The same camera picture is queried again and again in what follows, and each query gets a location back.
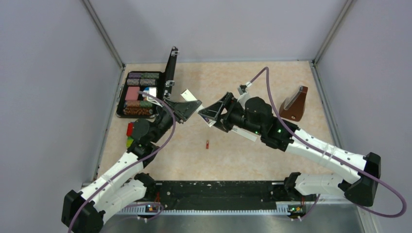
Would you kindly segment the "white remote battery cover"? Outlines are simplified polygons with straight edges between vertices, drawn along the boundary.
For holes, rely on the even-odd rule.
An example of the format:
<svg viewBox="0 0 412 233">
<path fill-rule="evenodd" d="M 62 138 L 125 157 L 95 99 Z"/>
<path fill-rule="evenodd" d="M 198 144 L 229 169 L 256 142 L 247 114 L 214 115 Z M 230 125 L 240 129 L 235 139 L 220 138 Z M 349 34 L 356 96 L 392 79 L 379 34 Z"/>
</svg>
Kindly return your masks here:
<svg viewBox="0 0 412 233">
<path fill-rule="evenodd" d="M 245 131 L 244 129 L 241 129 L 237 126 L 233 126 L 231 132 L 234 132 L 250 141 L 256 142 L 257 137 L 254 134 L 250 134 L 249 132 Z"/>
</svg>

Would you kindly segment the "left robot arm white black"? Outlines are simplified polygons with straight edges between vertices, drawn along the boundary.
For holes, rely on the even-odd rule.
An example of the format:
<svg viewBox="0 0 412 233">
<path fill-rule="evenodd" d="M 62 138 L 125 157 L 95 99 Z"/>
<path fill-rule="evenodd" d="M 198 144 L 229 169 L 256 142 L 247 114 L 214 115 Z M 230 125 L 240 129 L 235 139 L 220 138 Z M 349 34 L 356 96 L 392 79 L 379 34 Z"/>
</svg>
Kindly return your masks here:
<svg viewBox="0 0 412 233">
<path fill-rule="evenodd" d="M 80 191 L 64 197 L 61 221 L 70 233 L 98 233 L 105 223 L 134 201 L 154 198 L 155 181 L 141 171 L 165 147 L 156 143 L 168 130 L 187 121 L 200 107 L 200 100 L 174 102 L 164 100 L 154 121 L 137 119 L 132 144 L 115 164 L 97 180 Z"/>
</svg>

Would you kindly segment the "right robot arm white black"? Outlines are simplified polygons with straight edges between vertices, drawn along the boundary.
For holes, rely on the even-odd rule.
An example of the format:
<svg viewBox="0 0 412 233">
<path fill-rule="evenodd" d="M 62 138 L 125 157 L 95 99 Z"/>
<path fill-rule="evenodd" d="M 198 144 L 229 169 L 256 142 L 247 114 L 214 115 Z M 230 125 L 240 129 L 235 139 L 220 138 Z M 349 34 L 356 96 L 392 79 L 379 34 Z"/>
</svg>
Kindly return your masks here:
<svg viewBox="0 0 412 233">
<path fill-rule="evenodd" d="M 241 102 L 226 93 L 199 115 L 214 121 L 214 127 L 229 132 L 238 127 L 260 136 L 266 146 L 300 155 L 332 171 L 328 175 L 292 173 L 285 180 L 285 194 L 291 200 L 312 194 L 343 196 L 354 204 L 371 207 L 380 178 L 381 157 L 361 155 L 328 144 L 274 116 L 272 107 L 260 97 Z"/>
</svg>

